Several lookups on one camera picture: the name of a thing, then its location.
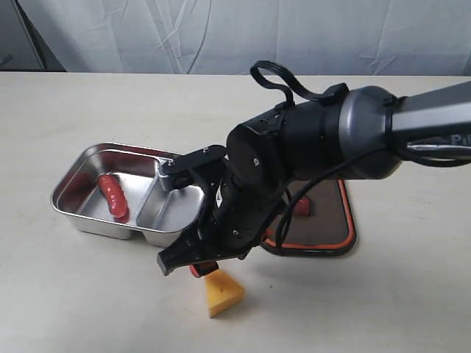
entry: white curtain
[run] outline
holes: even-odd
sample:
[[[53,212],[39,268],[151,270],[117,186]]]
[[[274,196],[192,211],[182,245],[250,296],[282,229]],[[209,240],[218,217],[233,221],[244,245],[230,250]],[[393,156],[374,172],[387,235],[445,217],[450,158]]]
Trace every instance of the white curtain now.
[[[20,0],[68,71],[467,75],[467,0]]]

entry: white table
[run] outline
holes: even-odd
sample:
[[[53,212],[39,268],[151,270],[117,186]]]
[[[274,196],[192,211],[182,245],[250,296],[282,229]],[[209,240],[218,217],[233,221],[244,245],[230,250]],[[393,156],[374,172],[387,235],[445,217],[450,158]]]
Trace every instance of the white table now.
[[[411,95],[453,77],[302,77]],[[468,352],[470,168],[404,165],[350,182],[360,242],[338,259],[255,249],[222,263],[247,298],[209,319],[204,281],[158,248],[85,234],[49,196],[79,153],[117,141],[224,143],[281,93],[248,76],[0,74],[0,352]]]

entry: stainless steel container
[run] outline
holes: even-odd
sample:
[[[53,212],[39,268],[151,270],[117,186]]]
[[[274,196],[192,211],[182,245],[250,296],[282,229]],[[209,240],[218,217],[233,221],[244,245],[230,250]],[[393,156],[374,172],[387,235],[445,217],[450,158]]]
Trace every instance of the stainless steel container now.
[[[168,246],[194,221],[204,193],[195,185],[165,192],[158,166],[178,157],[167,151],[119,143],[86,149],[54,189],[53,208],[80,231],[128,239],[141,233],[156,246]],[[96,185],[101,174],[111,174],[126,196],[129,217],[115,219]]]

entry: red sausage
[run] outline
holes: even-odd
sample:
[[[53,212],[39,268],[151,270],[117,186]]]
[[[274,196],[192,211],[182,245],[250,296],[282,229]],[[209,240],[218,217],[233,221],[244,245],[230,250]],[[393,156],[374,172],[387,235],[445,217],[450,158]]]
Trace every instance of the red sausage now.
[[[98,186],[108,201],[110,213],[116,218],[122,218],[127,213],[127,201],[118,181],[111,175],[103,174],[98,177]]]

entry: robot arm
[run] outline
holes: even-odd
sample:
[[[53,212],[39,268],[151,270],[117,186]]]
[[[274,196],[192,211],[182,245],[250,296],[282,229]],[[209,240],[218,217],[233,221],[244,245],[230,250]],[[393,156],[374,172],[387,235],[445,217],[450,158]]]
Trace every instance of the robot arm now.
[[[266,80],[260,68],[287,85]],[[205,147],[160,170],[165,190],[194,183],[205,193],[198,219],[158,255],[165,275],[184,265],[206,274],[218,260],[244,259],[279,214],[277,239],[283,239],[293,206],[323,179],[384,179],[404,160],[435,167],[469,163],[471,151],[442,136],[471,133],[471,82],[397,98],[383,88],[349,90],[345,84],[312,93],[267,61],[250,72],[286,100],[239,124],[226,147]],[[293,92],[307,101],[295,104]],[[286,204],[283,194],[294,180],[309,183]]]

